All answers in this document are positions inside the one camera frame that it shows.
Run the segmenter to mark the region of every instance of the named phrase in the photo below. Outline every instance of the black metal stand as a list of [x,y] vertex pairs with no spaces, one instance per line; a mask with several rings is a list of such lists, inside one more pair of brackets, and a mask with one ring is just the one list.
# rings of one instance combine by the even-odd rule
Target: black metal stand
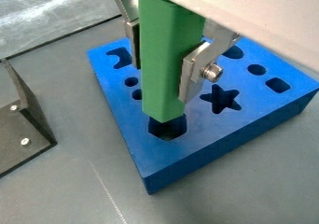
[[34,94],[9,62],[1,63],[19,99],[0,108],[0,177],[57,144]]

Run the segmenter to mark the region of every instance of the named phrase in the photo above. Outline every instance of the screw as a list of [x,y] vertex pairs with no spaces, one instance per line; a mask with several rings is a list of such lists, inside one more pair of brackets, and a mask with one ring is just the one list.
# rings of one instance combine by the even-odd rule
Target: screw
[[218,67],[214,63],[209,63],[200,69],[201,77],[208,79],[210,82],[216,82],[221,75],[222,75],[222,69]]
[[27,147],[30,145],[30,140],[27,139],[27,138],[23,138],[22,140],[21,140],[21,146],[22,147]]
[[14,111],[15,109],[17,109],[17,105],[13,105],[13,106],[9,108],[10,111]]
[[240,37],[240,34],[233,34],[233,41]]

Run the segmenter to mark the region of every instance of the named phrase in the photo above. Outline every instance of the gray table surface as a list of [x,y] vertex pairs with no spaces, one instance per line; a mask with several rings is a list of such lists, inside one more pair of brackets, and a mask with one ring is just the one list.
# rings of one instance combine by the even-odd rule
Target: gray table surface
[[0,58],[118,14],[113,0],[0,0]]
[[[0,179],[0,223],[317,224],[319,95],[301,115],[146,195],[85,58],[122,36],[114,19],[10,60],[58,145]],[[3,67],[0,87],[3,106],[17,97]]]

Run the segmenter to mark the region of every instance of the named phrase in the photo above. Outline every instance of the oval hole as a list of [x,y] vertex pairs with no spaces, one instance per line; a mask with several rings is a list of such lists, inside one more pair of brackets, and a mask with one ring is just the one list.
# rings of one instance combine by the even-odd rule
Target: oval hole
[[229,59],[241,59],[244,56],[242,50],[237,46],[232,46],[224,53],[222,56],[225,56]]
[[136,77],[129,77],[124,81],[124,85],[128,87],[136,86],[138,83],[138,79]]
[[132,92],[132,98],[137,101],[141,100],[141,89],[137,89]]
[[265,74],[264,66],[256,63],[248,66],[248,71],[256,76],[262,76]]

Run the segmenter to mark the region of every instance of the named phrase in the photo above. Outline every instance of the star-shaped hole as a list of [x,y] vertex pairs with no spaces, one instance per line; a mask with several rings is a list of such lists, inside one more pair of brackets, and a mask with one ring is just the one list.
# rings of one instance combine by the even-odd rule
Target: star-shaped hole
[[224,108],[241,109],[241,106],[234,101],[237,94],[237,90],[224,91],[217,85],[212,85],[212,93],[201,94],[198,98],[202,101],[210,102],[213,113],[220,114]]

